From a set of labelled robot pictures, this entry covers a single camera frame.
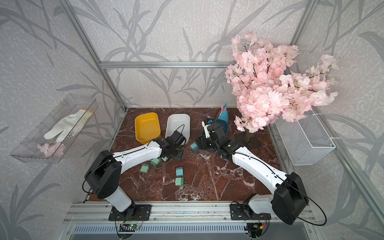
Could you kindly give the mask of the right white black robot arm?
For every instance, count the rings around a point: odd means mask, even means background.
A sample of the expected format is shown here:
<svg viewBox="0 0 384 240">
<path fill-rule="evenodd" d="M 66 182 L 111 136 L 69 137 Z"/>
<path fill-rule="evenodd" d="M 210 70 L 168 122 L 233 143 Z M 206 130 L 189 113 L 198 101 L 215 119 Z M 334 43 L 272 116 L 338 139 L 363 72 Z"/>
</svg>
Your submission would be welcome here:
<svg viewBox="0 0 384 240">
<path fill-rule="evenodd" d="M 200 150 L 214 151 L 218 156 L 243 168 L 258 179 L 270 195 L 254 195 L 246 200 L 248 212 L 274 213 L 282 222 L 293 225 L 309 203 L 299 175 L 280 171 L 254 155 L 245 145 L 230 140 L 213 120 L 202 121 L 203 133 L 197 138 Z"/>
</svg>

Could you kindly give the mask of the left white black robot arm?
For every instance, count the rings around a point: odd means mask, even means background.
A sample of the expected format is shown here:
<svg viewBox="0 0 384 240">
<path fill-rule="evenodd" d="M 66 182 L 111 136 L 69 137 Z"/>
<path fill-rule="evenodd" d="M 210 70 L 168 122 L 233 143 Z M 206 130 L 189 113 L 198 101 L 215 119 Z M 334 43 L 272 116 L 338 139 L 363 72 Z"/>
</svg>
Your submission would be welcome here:
<svg viewBox="0 0 384 240">
<path fill-rule="evenodd" d="M 149 143 L 123 152 L 102 151 L 85 174 L 85 182 L 98 199 L 106 200 L 118 212 L 134 207 L 134 202 L 120 187 L 120 175 L 144 162 L 168 158 L 180 160 L 186 138 L 174 131 L 167 138 L 156 138 Z"/>
</svg>

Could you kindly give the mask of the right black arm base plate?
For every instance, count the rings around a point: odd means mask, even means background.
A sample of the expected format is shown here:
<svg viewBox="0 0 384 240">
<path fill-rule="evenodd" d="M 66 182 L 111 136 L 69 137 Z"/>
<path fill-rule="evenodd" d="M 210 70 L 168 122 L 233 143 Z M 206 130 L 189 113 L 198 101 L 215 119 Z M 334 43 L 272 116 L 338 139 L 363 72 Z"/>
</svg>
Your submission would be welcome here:
<svg viewBox="0 0 384 240">
<path fill-rule="evenodd" d="M 238 202 L 232 202 L 230 204 L 231 220 L 258 220 L 268 222 L 271 219 L 270 214 L 256 214 L 254 213 L 248 204 L 240 204 Z"/>
</svg>

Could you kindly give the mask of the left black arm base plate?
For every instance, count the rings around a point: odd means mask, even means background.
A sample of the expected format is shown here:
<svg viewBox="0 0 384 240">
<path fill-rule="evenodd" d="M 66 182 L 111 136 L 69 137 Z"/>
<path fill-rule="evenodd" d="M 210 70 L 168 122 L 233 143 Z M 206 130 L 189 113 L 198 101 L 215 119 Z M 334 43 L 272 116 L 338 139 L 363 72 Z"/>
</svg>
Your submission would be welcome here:
<svg viewBox="0 0 384 240">
<path fill-rule="evenodd" d="M 152 205 L 136 205 L 132 204 L 123 212 L 119 212 L 115 207 L 112 207 L 108 220 L 110 222 L 122 221 L 148 221 L 151 214 Z"/>
</svg>

